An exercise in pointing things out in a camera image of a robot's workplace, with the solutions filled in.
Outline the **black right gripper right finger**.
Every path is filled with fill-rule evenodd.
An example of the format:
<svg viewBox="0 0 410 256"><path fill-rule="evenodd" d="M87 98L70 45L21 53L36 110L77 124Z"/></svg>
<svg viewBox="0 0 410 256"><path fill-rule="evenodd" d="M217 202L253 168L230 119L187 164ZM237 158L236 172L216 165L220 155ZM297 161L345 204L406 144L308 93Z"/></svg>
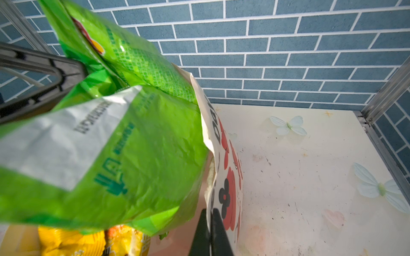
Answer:
<svg viewBox="0 0 410 256"><path fill-rule="evenodd" d="M218 209L211 214L210 247L212 256L234 256L228 236L223 226L223 219Z"/></svg>

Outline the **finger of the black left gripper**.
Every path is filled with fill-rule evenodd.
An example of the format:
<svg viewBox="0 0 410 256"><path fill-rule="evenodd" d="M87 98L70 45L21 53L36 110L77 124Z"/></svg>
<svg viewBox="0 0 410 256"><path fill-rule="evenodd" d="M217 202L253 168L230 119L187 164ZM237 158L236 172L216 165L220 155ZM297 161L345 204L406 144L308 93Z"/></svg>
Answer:
<svg viewBox="0 0 410 256"><path fill-rule="evenodd" d="M1 124L50 111L87 74L79 61L1 43Z"/></svg>

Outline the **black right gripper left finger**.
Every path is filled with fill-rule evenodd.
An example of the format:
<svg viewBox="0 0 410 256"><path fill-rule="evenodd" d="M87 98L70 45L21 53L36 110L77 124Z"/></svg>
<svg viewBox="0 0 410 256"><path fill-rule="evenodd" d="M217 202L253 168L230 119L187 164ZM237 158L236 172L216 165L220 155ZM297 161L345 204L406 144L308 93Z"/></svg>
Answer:
<svg viewBox="0 0 410 256"><path fill-rule="evenodd" d="M210 256L210 235L206 213L206 209L201 211L188 256Z"/></svg>

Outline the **red white paper bag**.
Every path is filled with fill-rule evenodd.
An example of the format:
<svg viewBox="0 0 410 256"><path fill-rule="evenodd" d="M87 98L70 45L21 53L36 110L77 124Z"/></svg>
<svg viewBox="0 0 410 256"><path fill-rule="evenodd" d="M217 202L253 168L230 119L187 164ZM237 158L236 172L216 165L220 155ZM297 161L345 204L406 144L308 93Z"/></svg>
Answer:
<svg viewBox="0 0 410 256"><path fill-rule="evenodd" d="M211 151L213 158L213 163L209 165L208 185L205 192L209 235L211 232L212 210L216 208L221 214L224 229L235 254L243 220L241 161L229 134L223 127L216 107L206 97L203 89L191 73L181 68L177 68L177 70L194 88L201 112L204 143Z"/></svg>

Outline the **yellow corn chips packet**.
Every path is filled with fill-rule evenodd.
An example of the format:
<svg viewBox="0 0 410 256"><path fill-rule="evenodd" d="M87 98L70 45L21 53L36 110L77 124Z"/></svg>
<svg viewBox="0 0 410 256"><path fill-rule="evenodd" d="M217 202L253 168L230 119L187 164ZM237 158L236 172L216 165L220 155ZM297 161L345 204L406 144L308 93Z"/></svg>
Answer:
<svg viewBox="0 0 410 256"><path fill-rule="evenodd" d="M43 256L147 256L151 238L126 225L83 235L79 231L39 227Z"/></svg>

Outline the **green Lays chips packet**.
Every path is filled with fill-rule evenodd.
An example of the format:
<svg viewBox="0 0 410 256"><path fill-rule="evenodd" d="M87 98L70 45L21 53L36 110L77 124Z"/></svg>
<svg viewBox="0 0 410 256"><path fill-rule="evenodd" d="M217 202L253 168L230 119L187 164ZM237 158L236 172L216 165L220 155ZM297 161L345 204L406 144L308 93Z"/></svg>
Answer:
<svg viewBox="0 0 410 256"><path fill-rule="evenodd" d="M151 42L40 1L87 76L1 105L1 222L149 236L193 218L209 150L194 88Z"/></svg>

